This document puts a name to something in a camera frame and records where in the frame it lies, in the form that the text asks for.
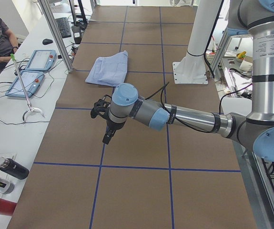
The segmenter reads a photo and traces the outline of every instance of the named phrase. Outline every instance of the white mounting plate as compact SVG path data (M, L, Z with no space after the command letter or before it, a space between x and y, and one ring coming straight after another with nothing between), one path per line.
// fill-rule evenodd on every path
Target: white mounting plate
M179 64L180 62L173 62L173 75L175 84L208 84L208 80L205 74L203 79L192 79L190 82L188 82L184 74L176 73L175 69Z

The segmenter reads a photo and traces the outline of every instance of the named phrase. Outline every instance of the keyboard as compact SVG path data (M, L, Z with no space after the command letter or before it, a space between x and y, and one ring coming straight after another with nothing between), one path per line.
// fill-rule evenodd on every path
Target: keyboard
M71 37L70 25L67 18L56 18L56 24L61 32L61 37Z

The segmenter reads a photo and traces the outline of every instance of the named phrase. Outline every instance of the light blue cloth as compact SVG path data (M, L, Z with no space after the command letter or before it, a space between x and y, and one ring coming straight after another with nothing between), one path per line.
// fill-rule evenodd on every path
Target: light blue cloth
M110 57L96 59L85 82L116 87L123 83L127 74L126 51L119 52Z

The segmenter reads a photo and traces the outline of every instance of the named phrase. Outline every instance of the yellow object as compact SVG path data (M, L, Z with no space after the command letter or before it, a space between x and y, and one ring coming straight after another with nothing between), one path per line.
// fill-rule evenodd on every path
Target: yellow object
M241 59L246 53L247 53L246 51L241 52L241 53L237 56L237 58Z

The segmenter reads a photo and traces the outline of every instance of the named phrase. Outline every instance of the warning label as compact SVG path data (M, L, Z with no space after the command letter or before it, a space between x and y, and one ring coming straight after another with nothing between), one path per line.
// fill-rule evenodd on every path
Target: warning label
M254 39L253 59L274 57L274 34Z

